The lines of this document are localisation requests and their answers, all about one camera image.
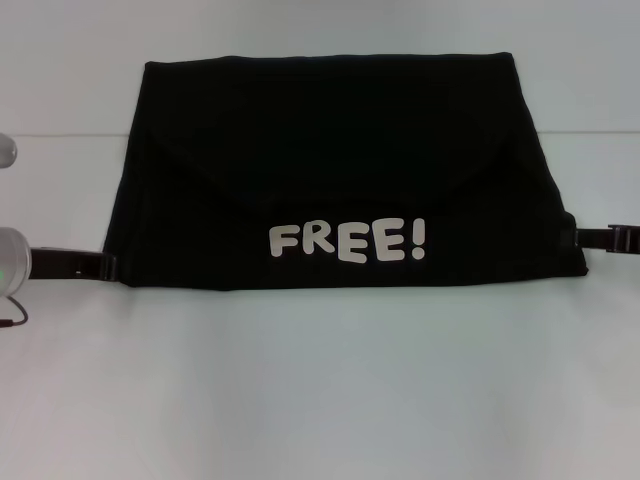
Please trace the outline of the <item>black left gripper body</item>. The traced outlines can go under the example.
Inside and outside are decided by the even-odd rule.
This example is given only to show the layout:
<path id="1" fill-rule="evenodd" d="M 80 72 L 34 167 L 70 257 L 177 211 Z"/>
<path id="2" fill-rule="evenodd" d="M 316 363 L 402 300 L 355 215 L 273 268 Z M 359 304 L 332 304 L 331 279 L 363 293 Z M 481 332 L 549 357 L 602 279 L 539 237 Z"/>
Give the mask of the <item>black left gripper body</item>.
<path id="1" fill-rule="evenodd" d="M 99 253 L 52 248 L 31 249 L 30 278 L 99 277 Z"/>

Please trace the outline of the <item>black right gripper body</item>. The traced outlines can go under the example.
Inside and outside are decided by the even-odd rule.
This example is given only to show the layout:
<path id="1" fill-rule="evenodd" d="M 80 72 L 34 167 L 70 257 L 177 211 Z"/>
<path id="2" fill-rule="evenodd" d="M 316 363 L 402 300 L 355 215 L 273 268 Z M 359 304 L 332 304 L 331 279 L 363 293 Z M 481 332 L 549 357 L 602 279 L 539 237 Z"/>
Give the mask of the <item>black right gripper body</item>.
<path id="1" fill-rule="evenodd" d="M 605 250 L 617 254 L 640 253 L 640 227 L 635 225 L 609 225 L 609 239 Z"/>

